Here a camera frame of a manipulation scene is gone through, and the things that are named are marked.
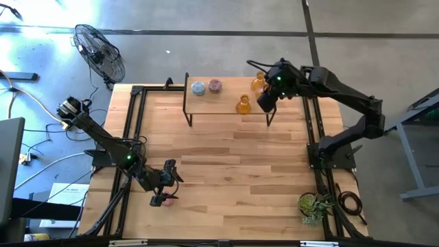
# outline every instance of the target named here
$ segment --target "concrete floor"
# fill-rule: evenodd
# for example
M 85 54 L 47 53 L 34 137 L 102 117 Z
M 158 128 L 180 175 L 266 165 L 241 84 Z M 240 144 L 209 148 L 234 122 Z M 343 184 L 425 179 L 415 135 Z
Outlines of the concrete floor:
M 17 22 L 5 11 L 0 16 L 0 27 L 73 27 L 88 23 L 113 30 L 306 32 L 299 0 L 101 0 L 80 5 L 61 0 L 10 2 L 25 22 Z M 309 8 L 316 32 L 439 32 L 439 2 L 434 0 L 309 0 Z M 70 45 L 70 37 L 46 34 L 37 27 L 25 28 L 19 34 L 0 32 L 0 68 L 38 73 L 39 81 L 17 82 L 16 86 L 28 90 L 53 113 L 67 96 L 85 98 L 92 91 L 88 66 Z M 311 64 L 308 39 L 304 37 L 108 35 L 107 39 L 121 50 L 126 68 L 123 83 L 163 83 L 169 76 L 181 83 L 185 72 L 198 76 L 252 76 L 255 70 L 245 63 L 247 59 L 270 63 L 285 57 L 297 66 Z M 343 83 L 383 99 L 388 121 L 438 87 L 437 39 L 318 38 L 316 44 L 322 66 L 334 71 Z M 111 92 L 99 76 L 92 76 L 93 84 L 99 86 L 92 109 L 107 109 Z M 0 105 L 6 106 L 9 98 L 9 93 L 1 94 Z M 358 113 L 345 106 L 341 109 L 345 125 L 358 120 Z M 0 116 L 5 115 L 6 107 L 0 108 Z M 53 123 L 23 95 L 17 97 L 12 116 L 25 117 L 27 129 L 42 130 L 45 124 Z M 101 122 L 105 113 L 98 111 L 93 117 Z M 39 161 L 19 167 L 17 184 L 50 162 L 94 145 L 92 141 L 72 142 L 64 134 L 50 134 L 50 138 L 52 143 L 38 146 L 45 154 Z M 26 132 L 23 142 L 32 145 L 44 139 L 44 133 Z M 397 134 L 358 143 L 364 145 L 355 158 L 370 235 L 382 240 L 438 245 L 439 197 L 412 202 L 399 199 L 399 193 L 415 189 L 415 183 Z M 63 161 L 15 191 L 15 196 L 24 198 L 31 192 L 49 190 L 54 182 L 69 183 L 90 169 L 90 160 L 81 156 Z

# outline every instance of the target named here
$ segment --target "green plant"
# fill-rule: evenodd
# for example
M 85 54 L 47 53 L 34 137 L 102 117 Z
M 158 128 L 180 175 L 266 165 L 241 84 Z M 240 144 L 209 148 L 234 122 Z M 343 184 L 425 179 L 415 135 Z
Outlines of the green plant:
M 303 224 L 308 226 L 317 226 L 323 220 L 324 214 L 327 210 L 334 206 L 329 202 L 329 194 L 321 196 L 312 193 L 305 193 L 301 195 L 298 202 L 298 207 L 304 215 Z

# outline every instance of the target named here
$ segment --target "wooden table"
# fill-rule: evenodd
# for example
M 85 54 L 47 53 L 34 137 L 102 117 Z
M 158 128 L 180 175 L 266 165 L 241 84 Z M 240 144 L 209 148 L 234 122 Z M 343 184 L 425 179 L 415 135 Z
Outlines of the wooden table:
M 117 84 L 112 94 L 105 129 L 116 137 L 123 132 L 131 88 L 131 84 Z M 302 193 L 316 192 L 305 148 L 302 99 L 278 101 L 278 114 L 270 127 L 260 115 L 200 115 L 190 128 L 182 113 L 182 95 L 148 93 L 141 130 L 148 139 L 148 165 L 162 168 L 165 160 L 177 160 L 185 180 L 177 194 L 180 199 L 172 207 L 150 207 L 153 193 L 144 192 L 133 181 L 123 237 L 324 239 L 323 228 L 305 226 L 297 209 Z M 320 107 L 325 132 L 342 131 L 337 102 L 320 99 Z M 105 168 L 93 176 L 80 233 L 93 225 L 108 204 L 114 172 Z M 358 193 L 348 172 L 334 170 L 334 178 L 343 191 Z M 367 235 L 358 217 L 349 218 Z
M 222 82 L 221 93 L 211 93 L 207 88 L 212 79 L 217 79 Z M 185 82 L 185 97 L 186 104 L 183 104 L 184 111 L 190 116 L 205 115 L 205 114 L 238 114 L 236 112 L 236 105 L 241 99 L 242 95 L 247 95 L 252 110 L 250 115 L 265 115 L 267 126 L 270 126 L 276 110 L 271 110 L 269 113 L 263 110 L 257 104 L 257 96 L 251 90 L 250 84 L 254 80 L 252 77 L 186 77 Z M 191 91 L 191 86 L 194 82 L 203 82 L 206 85 L 206 93 L 203 96 L 197 96 Z

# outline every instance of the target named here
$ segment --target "electric fan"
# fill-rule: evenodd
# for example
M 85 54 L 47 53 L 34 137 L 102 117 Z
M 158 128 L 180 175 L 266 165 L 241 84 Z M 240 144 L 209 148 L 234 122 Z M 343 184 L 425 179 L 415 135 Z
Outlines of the electric fan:
M 104 79 L 108 89 L 111 89 L 110 84 L 123 80 L 125 67 L 119 49 L 94 27 L 86 24 L 76 25 L 73 42 L 88 65 Z

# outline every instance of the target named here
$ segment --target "white cable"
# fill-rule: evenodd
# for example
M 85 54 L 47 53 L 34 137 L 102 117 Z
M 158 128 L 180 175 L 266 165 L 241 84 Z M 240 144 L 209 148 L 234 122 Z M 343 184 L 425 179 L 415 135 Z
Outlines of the white cable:
M 3 76 L 8 80 L 8 82 L 9 82 L 9 85 L 10 85 L 10 88 L 12 89 L 12 88 L 14 88 L 13 86 L 12 86 L 12 82 L 11 82 L 11 80 L 9 79 L 9 77 L 6 75 L 6 73 L 5 72 L 3 72 L 1 69 L 0 69 L 0 73 L 2 73 L 3 74 Z M 18 91 L 20 91 L 20 92 L 22 92 L 22 93 L 25 93 L 25 94 L 27 94 L 29 97 L 31 97 L 36 103 L 38 103 L 40 106 L 41 106 L 41 108 L 51 117 L 51 118 L 53 118 L 53 119 L 55 119 L 56 121 L 58 121 L 58 122 L 61 122 L 61 120 L 59 120 L 57 117 L 55 117 L 53 114 L 51 114 L 44 106 L 43 106 L 43 104 L 41 104 L 41 102 L 39 102 L 34 96 L 32 96 L 30 93 L 28 93 L 28 92 L 26 92 L 26 91 L 24 91 L 23 89 L 16 89 L 16 90 L 18 90 Z M 14 92 L 12 92 L 12 99 L 11 99 L 11 102 L 10 102 L 10 104 L 9 104 L 9 108 L 8 108 L 8 119 L 10 119 L 11 118 L 11 109 L 12 109 L 12 102 L 14 101 L 14 98 L 15 98 L 15 93 Z
M 14 190 L 18 189 L 19 187 L 21 187 L 21 185 L 24 185 L 24 184 L 27 183 L 29 180 L 35 178 L 37 175 L 39 175 L 41 172 L 43 172 L 43 171 L 46 170 L 47 168 L 51 167 L 52 165 L 55 165 L 56 163 L 65 160 L 66 158 L 71 158 L 71 157 L 75 157 L 75 156 L 79 156 L 79 155 L 83 155 L 83 154 L 86 154 L 86 153 L 84 153 L 84 152 L 80 152 L 80 153 L 77 153 L 77 154 L 68 155 L 68 156 L 66 156 L 66 157 L 60 158 L 60 159 L 58 159 L 58 160 L 56 160 L 56 161 L 50 163 L 48 166 L 42 168 L 39 172 L 35 173 L 34 175 L 30 176 L 28 179 L 26 179 L 26 180 L 24 180 L 23 182 L 21 182 L 21 184 L 17 185 L 17 186 L 14 188 Z

